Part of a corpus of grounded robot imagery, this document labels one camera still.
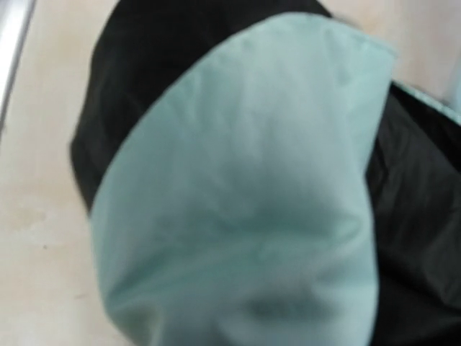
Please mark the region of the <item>mint green folding umbrella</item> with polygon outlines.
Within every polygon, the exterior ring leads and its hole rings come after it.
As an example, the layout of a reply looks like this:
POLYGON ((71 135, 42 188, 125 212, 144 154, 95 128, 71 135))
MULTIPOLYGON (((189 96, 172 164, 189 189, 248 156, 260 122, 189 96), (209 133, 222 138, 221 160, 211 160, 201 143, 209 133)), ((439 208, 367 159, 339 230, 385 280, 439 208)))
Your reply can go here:
POLYGON ((119 1, 71 143, 135 345, 458 345, 460 97, 318 1, 119 1))

